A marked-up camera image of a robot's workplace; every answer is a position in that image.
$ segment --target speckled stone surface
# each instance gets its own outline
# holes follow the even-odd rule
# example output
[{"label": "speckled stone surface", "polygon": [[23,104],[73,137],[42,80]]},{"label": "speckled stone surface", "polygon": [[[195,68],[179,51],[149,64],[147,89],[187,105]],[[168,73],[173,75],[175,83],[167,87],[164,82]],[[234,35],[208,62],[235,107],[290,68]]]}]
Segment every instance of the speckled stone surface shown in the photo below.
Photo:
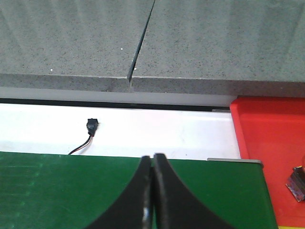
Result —
[{"label": "speckled stone surface", "polygon": [[153,0],[1,0],[0,86],[126,91],[152,5]]},{"label": "speckled stone surface", "polygon": [[139,92],[305,96],[304,4],[157,0],[132,86]]}]

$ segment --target small black plug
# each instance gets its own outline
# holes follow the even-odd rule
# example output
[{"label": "small black plug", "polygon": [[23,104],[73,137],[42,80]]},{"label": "small black plug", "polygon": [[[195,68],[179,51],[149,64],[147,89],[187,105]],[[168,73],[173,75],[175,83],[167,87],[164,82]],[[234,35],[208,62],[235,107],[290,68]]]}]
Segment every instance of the small black plug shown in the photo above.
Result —
[{"label": "small black plug", "polygon": [[95,131],[98,125],[99,125],[99,121],[97,121],[96,118],[88,118],[88,122],[87,122],[88,134],[90,134],[93,137],[95,135]]}]

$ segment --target red tray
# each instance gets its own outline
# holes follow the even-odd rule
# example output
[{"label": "red tray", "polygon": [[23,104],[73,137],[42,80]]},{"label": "red tray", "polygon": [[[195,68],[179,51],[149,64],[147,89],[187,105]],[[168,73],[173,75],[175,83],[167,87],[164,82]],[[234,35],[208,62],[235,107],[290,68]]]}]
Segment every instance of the red tray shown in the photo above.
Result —
[{"label": "red tray", "polygon": [[305,99],[245,97],[230,109],[241,158],[264,164],[278,225],[305,227],[305,202],[285,186],[305,155]]}]

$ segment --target green mat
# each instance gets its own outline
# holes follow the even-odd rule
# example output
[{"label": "green mat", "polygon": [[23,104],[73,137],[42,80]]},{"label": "green mat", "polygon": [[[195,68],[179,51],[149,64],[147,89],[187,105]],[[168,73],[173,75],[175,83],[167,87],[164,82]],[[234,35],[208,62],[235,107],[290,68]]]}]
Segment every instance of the green mat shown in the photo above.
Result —
[{"label": "green mat", "polygon": [[[0,229],[82,229],[115,201],[139,162],[0,152]],[[277,228],[259,164],[170,163],[190,190],[236,229]]]}]

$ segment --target electrical wire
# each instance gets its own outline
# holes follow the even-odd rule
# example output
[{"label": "electrical wire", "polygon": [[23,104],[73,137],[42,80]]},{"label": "electrical wire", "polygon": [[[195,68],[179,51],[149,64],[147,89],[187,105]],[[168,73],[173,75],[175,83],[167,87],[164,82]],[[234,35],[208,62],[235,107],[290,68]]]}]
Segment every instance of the electrical wire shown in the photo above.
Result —
[{"label": "electrical wire", "polygon": [[87,139],[87,141],[86,141],[84,144],[82,144],[81,146],[79,146],[79,147],[75,148],[74,150],[72,150],[71,152],[69,152],[69,155],[75,153],[76,151],[79,151],[80,149],[85,148],[87,145],[90,144],[90,142],[92,141],[92,139],[93,139],[93,136],[92,136],[92,135],[89,135],[89,138]]}]

